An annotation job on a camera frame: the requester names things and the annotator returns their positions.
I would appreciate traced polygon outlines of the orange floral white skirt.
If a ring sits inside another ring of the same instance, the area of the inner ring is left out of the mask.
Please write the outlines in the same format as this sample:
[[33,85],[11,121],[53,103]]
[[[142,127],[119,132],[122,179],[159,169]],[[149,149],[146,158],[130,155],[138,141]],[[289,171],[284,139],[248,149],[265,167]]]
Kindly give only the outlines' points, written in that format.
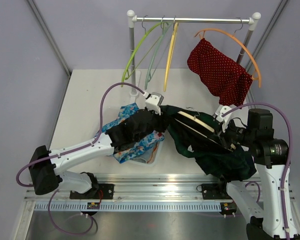
[[157,143],[156,146],[145,152],[144,159],[146,166],[153,167],[159,161],[159,155],[161,153],[162,147],[163,142],[161,141]]

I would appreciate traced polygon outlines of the cream plastic hanger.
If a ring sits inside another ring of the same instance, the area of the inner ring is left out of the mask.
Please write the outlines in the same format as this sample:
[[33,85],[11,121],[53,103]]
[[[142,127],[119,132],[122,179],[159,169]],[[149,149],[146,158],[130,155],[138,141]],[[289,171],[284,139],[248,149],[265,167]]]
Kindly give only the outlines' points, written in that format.
[[193,122],[195,122],[195,123],[201,125],[202,127],[206,128],[206,129],[209,130],[210,132],[212,132],[212,133],[215,132],[215,130],[214,130],[211,126],[209,126],[208,124],[206,124],[206,123],[204,123],[203,121],[199,120],[196,116],[190,115],[189,113],[186,113],[186,112],[184,112],[184,111],[182,111],[182,110],[178,111],[177,113],[178,113],[179,115],[182,115],[182,116],[184,116],[184,117],[186,117],[186,118],[192,120]]

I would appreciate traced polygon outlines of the blue floral skirt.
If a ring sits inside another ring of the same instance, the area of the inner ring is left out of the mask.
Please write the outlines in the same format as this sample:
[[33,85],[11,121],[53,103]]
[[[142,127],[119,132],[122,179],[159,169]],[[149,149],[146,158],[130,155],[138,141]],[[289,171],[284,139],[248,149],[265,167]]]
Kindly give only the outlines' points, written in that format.
[[[110,128],[119,125],[128,117],[132,116],[139,110],[138,105],[134,102],[120,107],[117,118],[102,127],[102,132],[105,133]],[[136,161],[141,164],[151,164],[154,151],[157,149],[159,142],[165,139],[163,133],[153,131],[151,134],[144,137],[139,142],[135,143],[130,149],[112,154],[120,164],[127,161]]]

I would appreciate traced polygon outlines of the orange plastic hanger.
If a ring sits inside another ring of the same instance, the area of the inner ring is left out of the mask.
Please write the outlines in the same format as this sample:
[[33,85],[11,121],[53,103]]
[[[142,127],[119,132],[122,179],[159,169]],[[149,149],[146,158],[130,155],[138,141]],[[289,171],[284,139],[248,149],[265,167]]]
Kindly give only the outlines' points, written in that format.
[[261,75],[261,71],[260,68],[255,60],[255,58],[253,57],[253,55],[251,54],[251,52],[248,50],[247,46],[248,43],[251,39],[251,36],[254,32],[254,30],[257,27],[258,21],[261,18],[261,15],[259,14],[259,12],[256,13],[256,17],[249,17],[247,19],[242,19],[242,18],[199,18],[198,19],[198,23],[205,23],[205,24],[241,24],[241,25],[249,25],[247,34],[246,34],[246,38],[243,42],[241,42],[240,40],[238,40],[235,37],[235,33],[228,33],[222,29],[219,28],[204,28],[199,30],[195,36],[199,35],[200,33],[202,33],[202,37],[205,35],[205,32],[218,32],[221,33],[227,37],[229,37],[230,39],[232,39],[234,42],[236,42],[240,47],[241,50],[240,52],[243,52],[243,54],[246,54],[249,59],[250,62],[252,63],[252,65],[254,66],[254,73],[252,74],[251,79],[254,81],[258,82],[258,87],[261,88],[262,86],[262,75]]

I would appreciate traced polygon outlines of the pale green plastic hanger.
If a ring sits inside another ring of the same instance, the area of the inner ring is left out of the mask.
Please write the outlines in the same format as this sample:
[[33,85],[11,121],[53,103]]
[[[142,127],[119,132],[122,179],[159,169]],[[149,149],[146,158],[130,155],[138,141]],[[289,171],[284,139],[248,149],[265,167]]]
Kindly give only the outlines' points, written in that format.
[[150,63],[149,63],[148,69],[147,69],[147,73],[146,73],[146,77],[145,77],[145,82],[144,82],[144,89],[145,90],[148,89],[148,84],[151,81],[151,79],[153,78],[153,75],[156,72],[156,70],[158,68],[158,65],[159,65],[159,63],[160,63],[160,61],[162,59],[162,58],[160,58],[158,64],[156,65],[156,67],[154,68],[154,70],[152,70],[154,62],[156,60],[156,56],[157,56],[158,51],[159,51],[159,49],[160,49],[160,47],[162,45],[162,42],[165,39],[168,30],[172,26],[172,23],[169,23],[169,22],[166,23],[166,22],[164,22],[163,18],[164,18],[164,16],[162,17],[162,20],[160,21],[161,35],[160,35],[160,37],[158,38],[157,42],[154,45],[155,49],[153,51],[153,54],[152,54],[152,57],[151,57],[151,60],[150,60]]

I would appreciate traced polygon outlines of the yellow plastic hanger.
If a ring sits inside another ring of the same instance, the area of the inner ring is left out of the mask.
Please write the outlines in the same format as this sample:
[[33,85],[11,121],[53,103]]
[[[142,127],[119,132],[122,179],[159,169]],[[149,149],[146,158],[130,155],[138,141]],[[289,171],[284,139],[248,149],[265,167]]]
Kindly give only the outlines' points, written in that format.
[[173,22],[173,32],[172,32],[172,36],[171,36],[171,39],[170,39],[170,45],[169,45],[166,68],[165,68],[165,75],[164,75],[164,83],[163,83],[163,91],[164,92],[166,92],[166,90],[167,90],[169,72],[170,72],[172,58],[173,58],[173,54],[174,54],[174,48],[175,48],[175,42],[176,42],[178,27],[179,27],[179,24],[174,21]]

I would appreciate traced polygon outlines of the red polka dot skirt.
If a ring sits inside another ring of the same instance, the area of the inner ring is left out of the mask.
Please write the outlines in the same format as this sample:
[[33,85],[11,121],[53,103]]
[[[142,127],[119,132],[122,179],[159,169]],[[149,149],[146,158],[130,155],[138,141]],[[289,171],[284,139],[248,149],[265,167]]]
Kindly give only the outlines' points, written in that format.
[[252,76],[231,58],[224,55],[206,39],[201,39],[187,59],[188,68],[200,78],[210,93],[223,106],[241,106]]

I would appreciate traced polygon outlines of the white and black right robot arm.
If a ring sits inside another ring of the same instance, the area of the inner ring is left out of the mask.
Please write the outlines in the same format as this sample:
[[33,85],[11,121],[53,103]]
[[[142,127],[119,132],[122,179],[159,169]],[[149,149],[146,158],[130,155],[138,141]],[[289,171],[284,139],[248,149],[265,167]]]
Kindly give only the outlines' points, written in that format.
[[261,181],[263,206],[252,198],[243,182],[223,181],[217,185],[222,198],[231,197],[246,221],[250,240],[300,240],[294,223],[289,173],[292,142],[274,137],[273,114],[268,109],[248,111],[247,126],[236,127],[231,121],[236,108],[220,105],[214,116],[221,123],[224,143],[247,147]]

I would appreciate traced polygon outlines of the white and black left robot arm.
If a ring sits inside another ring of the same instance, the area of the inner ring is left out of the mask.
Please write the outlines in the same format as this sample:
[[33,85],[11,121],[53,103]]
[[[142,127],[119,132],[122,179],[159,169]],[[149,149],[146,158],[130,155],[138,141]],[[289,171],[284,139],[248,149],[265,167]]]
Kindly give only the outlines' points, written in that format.
[[71,172],[70,168],[98,157],[145,150],[154,142],[148,139],[150,135],[163,133],[166,129],[167,121],[163,113],[140,109],[100,133],[98,138],[52,151],[47,150],[45,145],[39,146],[28,168],[34,192],[41,196],[63,189],[92,199],[99,191],[97,178],[90,172]]

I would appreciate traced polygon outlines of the dark green plaid skirt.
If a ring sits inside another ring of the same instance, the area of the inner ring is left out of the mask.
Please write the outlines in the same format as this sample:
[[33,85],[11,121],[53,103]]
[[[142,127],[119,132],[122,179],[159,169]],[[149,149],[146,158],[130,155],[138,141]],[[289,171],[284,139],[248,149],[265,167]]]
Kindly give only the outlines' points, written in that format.
[[[173,105],[163,105],[161,110],[168,122],[167,131],[174,140],[177,152],[186,158],[194,158],[205,174],[223,177],[227,181],[243,181],[257,172],[251,154],[241,146],[228,150],[221,145],[215,134],[219,124],[212,115]],[[178,114],[178,111],[196,116],[212,127],[214,132]]]

